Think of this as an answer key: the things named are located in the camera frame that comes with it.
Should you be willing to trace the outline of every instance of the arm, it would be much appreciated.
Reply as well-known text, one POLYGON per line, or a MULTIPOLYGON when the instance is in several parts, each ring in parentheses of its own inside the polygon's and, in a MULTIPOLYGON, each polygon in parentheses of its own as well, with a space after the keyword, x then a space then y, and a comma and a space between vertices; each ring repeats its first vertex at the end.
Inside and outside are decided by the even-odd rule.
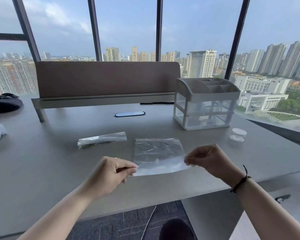
POLYGON ((93 173, 79 187, 64 197, 18 240, 66 239, 81 213, 95 200, 111 193, 137 165, 119 158, 103 157, 93 173))
MULTIPOLYGON (((245 173, 216 144, 197 147, 184 162, 205 168, 231 188, 245 177, 245 173)), ((300 223, 251 178, 238 188, 236 194, 261 240, 300 240, 300 223)))

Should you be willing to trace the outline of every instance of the plastic drawer organizer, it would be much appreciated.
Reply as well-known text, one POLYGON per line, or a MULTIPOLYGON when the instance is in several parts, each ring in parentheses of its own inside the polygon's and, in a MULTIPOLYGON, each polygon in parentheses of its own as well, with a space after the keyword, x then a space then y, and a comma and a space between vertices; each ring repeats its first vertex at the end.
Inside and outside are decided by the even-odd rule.
POLYGON ((185 130, 230 126, 240 90, 221 78, 178 78, 173 117, 185 130))

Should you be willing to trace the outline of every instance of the black cord bracelet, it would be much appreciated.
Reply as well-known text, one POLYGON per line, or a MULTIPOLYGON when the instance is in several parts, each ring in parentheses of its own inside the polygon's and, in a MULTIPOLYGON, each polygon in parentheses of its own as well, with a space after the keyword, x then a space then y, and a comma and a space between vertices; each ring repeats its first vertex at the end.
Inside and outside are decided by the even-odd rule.
POLYGON ((233 192, 233 193, 236 193, 237 189, 238 189, 242 184, 244 184, 244 182, 247 181, 247 179, 250 179, 250 178, 251 178, 250 176, 248 176, 248 170, 246 169, 246 167, 245 167, 245 166, 243 166, 243 167, 244 167, 244 169, 246 170, 246 176, 245 176, 243 179, 241 179, 240 182, 237 183, 236 186, 235 186, 232 190, 230 190, 230 193, 232 193, 232 192, 233 192))

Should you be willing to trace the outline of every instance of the table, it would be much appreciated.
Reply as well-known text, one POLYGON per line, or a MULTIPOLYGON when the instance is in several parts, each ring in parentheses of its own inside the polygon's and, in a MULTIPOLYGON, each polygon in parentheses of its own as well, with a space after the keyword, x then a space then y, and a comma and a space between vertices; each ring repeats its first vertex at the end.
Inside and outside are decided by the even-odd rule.
MULTIPOLYGON (((255 181, 300 172, 300 146, 237 115, 230 128, 185 131, 167 104, 119 104, 47 109, 40 123, 30 98, 24 107, 0 114, 8 135, 0 141, 0 236, 27 230, 67 193, 75 189, 102 156, 132 159, 135 138, 179 138, 188 153, 217 143, 255 181), (116 113, 146 115, 116 118, 116 113), (232 128, 244 129, 243 143, 231 143, 232 128), (78 150, 76 142, 125 131, 128 141, 78 150)), ((93 202, 81 219, 110 215, 227 189, 203 168, 128 178, 107 197, 93 202)))

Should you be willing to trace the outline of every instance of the plastic bag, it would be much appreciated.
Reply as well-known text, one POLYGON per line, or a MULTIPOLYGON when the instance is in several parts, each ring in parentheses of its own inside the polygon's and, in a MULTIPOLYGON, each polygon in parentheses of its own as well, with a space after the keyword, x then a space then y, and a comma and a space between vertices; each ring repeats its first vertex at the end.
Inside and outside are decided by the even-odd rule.
POLYGON ((134 176, 173 173, 189 168, 178 139, 136 139, 133 162, 138 165, 134 176))
POLYGON ((86 149, 86 148, 94 147, 97 144, 105 144, 113 141, 126 141, 126 140, 127 140, 126 133, 118 132, 118 133, 113 133, 108 135, 79 139, 77 145, 79 149, 86 149))

